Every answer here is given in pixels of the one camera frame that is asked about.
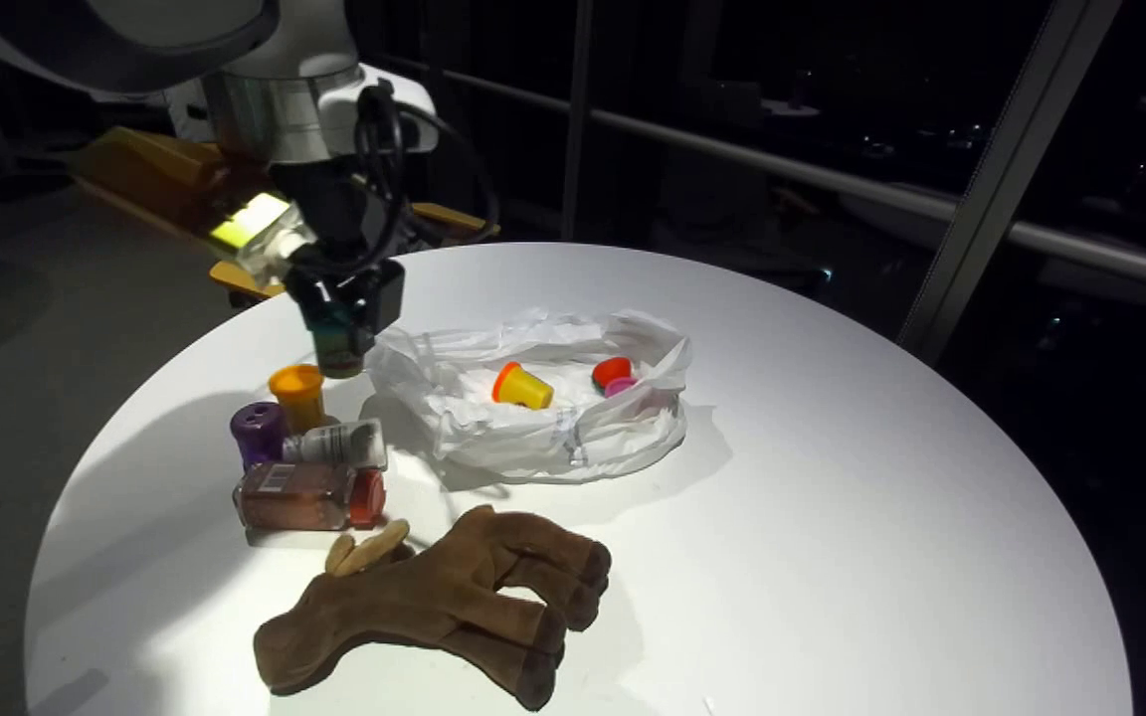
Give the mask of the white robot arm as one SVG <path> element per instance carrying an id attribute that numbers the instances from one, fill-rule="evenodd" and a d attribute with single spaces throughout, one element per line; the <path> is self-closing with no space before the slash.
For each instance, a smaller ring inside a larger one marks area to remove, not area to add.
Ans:
<path id="1" fill-rule="evenodd" d="M 214 141 L 311 230 L 279 282 L 317 369 L 364 369 L 401 315 L 405 165 L 447 127 L 418 79 L 364 62 L 352 0 L 0 0 L 0 64 L 92 95 L 198 79 Z"/>

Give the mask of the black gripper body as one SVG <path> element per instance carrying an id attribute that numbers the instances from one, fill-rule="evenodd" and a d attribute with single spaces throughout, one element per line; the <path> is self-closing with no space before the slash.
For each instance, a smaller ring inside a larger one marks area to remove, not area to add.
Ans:
<path id="1" fill-rule="evenodd" d="M 275 186 L 297 209 L 311 241 L 287 258 L 283 280 L 307 282 L 398 282 L 401 266 L 389 258 L 401 197 L 385 184 L 364 180 L 347 161 L 279 165 Z"/>

